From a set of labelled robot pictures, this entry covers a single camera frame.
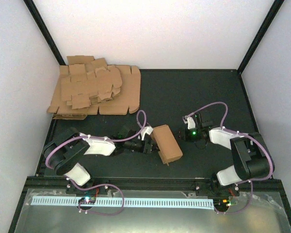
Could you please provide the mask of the brown cardboard box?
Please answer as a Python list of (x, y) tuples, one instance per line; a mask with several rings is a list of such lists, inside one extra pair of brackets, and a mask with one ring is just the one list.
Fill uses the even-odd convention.
[(152, 134), (159, 148), (158, 154), (163, 164), (169, 165), (183, 156), (182, 150), (168, 125), (155, 127)]

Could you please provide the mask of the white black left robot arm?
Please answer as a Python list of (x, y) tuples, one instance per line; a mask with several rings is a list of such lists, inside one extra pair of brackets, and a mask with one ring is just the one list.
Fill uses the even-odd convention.
[(42, 155), (46, 166), (56, 175), (72, 179), (84, 194), (94, 190), (94, 181), (90, 173), (79, 161), (86, 155), (111, 156), (124, 150), (150, 154), (158, 150), (158, 145), (151, 138), (153, 128), (141, 127), (140, 131), (124, 126), (117, 134), (110, 137), (93, 137), (69, 128), (43, 147)]

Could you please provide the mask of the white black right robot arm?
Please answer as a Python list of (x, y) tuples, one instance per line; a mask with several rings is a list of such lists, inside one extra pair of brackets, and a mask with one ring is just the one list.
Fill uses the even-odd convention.
[(249, 181), (269, 179), (275, 169), (264, 140), (259, 133), (240, 133), (215, 127), (201, 114), (183, 117), (186, 125), (182, 138), (188, 142), (205, 141), (222, 146), (231, 151), (233, 165), (218, 171), (210, 184), (213, 194), (223, 195), (228, 186)]

